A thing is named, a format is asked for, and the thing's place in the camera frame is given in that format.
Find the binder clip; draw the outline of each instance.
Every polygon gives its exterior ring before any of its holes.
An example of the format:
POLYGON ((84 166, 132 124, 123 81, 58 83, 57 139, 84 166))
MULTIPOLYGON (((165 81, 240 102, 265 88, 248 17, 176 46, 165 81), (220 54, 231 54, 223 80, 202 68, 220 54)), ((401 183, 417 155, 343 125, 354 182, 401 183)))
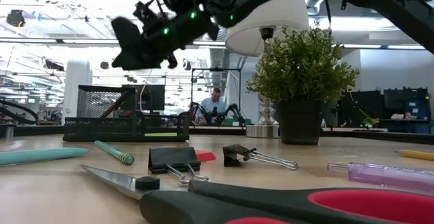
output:
POLYGON ((189 172, 196 181, 208 181, 207 176, 196 174, 201 167, 193 147, 160 147, 149 149, 148 169, 153 173, 172 173, 178 177, 181 187, 188 187, 189 180, 183 172, 189 172))
POLYGON ((240 166, 241 162, 239 160, 258 160, 261 162, 267 162, 272 164, 277 164, 289 168, 290 170, 298 170, 298 164, 290 160, 282 160, 273 156, 266 155, 264 153, 257 152, 256 148, 248 149, 241 145, 229 145, 223 147, 224 156, 224 166, 240 166))

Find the potted plant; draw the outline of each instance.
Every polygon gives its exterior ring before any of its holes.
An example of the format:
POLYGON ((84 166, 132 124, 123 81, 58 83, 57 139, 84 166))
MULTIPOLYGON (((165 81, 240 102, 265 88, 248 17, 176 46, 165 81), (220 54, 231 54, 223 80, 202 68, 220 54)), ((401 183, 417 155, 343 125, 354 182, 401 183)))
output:
POLYGON ((282 32, 267 41, 247 90, 275 102, 282 143, 317 145, 322 105, 354 86, 359 71, 340 60, 327 30, 282 32))

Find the purple screwdriver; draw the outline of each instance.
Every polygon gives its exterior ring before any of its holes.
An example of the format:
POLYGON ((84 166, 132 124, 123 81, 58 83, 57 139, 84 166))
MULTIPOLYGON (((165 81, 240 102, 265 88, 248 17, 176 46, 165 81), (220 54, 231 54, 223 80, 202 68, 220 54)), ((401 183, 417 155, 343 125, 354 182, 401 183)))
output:
POLYGON ((376 164, 328 164, 330 171, 348 172, 348 180, 383 187, 399 187, 434 195, 434 171, 376 164))

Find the man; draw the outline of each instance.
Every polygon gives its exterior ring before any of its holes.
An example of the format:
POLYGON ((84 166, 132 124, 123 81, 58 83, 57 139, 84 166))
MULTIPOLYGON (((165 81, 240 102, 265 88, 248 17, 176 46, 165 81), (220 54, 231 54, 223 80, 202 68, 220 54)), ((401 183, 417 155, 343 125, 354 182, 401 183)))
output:
MULTIPOLYGON (((220 100, 221 94, 222 91, 219 88, 214 88, 211 97, 205 98, 201 102, 201 106, 205 111, 212 114, 212 123, 215 123, 217 114, 226 111, 226 103, 220 100)), ((199 124, 206 124, 205 118, 199 110, 197 111, 196 118, 199 124)))

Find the desk surface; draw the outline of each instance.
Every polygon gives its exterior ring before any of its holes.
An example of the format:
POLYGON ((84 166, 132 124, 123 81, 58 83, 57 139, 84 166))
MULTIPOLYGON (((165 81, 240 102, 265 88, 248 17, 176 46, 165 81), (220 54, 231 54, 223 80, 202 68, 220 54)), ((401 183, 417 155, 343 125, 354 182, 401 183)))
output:
MULTIPOLYGON (((134 176, 148 174, 149 147, 193 146, 210 150, 217 160, 205 162, 201 174, 210 181, 269 189, 308 189, 321 187, 376 187, 352 183, 341 173, 330 174, 329 162, 365 162, 392 166, 434 169, 430 161, 400 157, 399 149, 434 151, 434 146, 374 141, 360 138, 321 138, 319 146, 282 145, 276 139, 244 136, 192 136, 189 143, 119 143, 118 148, 133 153, 136 161, 125 166, 92 143, 63 143, 60 135, 16 137, 13 142, 0 141, 0 151, 53 147, 84 147, 84 157, 6 166, 0 168, 0 217, 13 224, 145 224, 136 200, 125 197, 108 185, 90 177, 79 164, 87 164, 134 176), (243 168, 224 168, 222 147, 239 143, 259 151, 298 162, 293 172, 281 166, 249 161, 243 168)), ((176 186, 171 175, 161 180, 176 186)))

